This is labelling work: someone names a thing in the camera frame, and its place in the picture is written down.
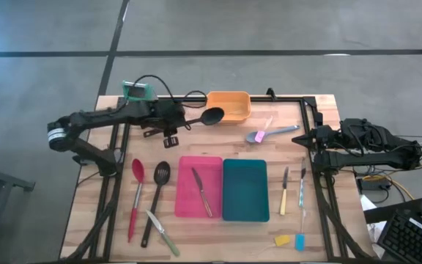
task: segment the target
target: teal cutting board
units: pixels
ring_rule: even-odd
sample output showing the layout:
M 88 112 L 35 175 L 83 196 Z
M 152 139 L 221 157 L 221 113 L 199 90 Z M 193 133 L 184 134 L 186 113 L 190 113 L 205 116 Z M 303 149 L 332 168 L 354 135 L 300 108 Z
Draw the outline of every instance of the teal cutting board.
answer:
M 223 219 L 225 221 L 258 222 L 270 220 L 265 161 L 224 160 Z

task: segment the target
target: pink tray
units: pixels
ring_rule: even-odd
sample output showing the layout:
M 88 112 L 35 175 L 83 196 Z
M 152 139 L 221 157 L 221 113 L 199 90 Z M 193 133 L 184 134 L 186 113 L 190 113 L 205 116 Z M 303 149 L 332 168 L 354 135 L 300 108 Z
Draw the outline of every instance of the pink tray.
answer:
M 183 156 L 179 162 L 175 216 L 209 218 L 191 168 L 195 168 L 203 182 L 204 195 L 212 217 L 222 214 L 223 159 L 219 157 Z

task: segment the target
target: red slotted spoon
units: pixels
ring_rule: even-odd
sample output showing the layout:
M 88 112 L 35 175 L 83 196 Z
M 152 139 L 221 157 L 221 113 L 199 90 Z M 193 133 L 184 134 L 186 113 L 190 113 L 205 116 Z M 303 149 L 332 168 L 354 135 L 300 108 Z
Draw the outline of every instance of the red slotted spoon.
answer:
M 135 231 L 135 221 L 139 203 L 139 194 L 141 193 L 141 187 L 143 186 L 144 180 L 144 167 L 138 159 L 135 158 L 133 160 L 131 168 L 133 169 L 133 174 L 135 175 L 135 178 L 138 180 L 139 184 L 138 189 L 136 189 L 136 196 L 135 202 L 133 203 L 133 209 L 131 210 L 130 228 L 128 228 L 128 243 L 131 241 L 131 238 L 133 237 L 133 233 Z

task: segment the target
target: concrete floor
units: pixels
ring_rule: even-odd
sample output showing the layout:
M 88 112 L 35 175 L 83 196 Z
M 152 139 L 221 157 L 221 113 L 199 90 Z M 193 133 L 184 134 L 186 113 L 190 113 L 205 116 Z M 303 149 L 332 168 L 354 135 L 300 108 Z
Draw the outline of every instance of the concrete floor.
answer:
M 0 51 L 107 51 L 121 3 L 0 0 Z M 344 48 L 422 48 L 422 0 L 138 0 L 119 42 L 123 51 Z M 104 57 L 0 58 L 0 171 L 37 181 L 30 194 L 12 193 L 0 263 L 58 257 L 79 168 L 73 154 L 49 150 L 46 123 L 93 109 L 105 65 Z M 175 94 L 333 93 L 341 118 L 422 135 L 422 55 L 117 58 L 106 94 L 146 73 Z M 394 178 L 422 197 L 422 170 Z M 392 191 L 382 205 L 397 202 Z

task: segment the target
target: orange container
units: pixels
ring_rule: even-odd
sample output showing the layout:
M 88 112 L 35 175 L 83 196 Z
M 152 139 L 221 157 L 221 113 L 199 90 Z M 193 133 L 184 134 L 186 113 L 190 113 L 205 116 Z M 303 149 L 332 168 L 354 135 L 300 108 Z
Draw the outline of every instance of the orange container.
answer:
M 221 123 L 244 122 L 250 116 L 250 95 L 247 92 L 210 92 L 206 102 L 208 109 L 220 107 L 224 110 Z

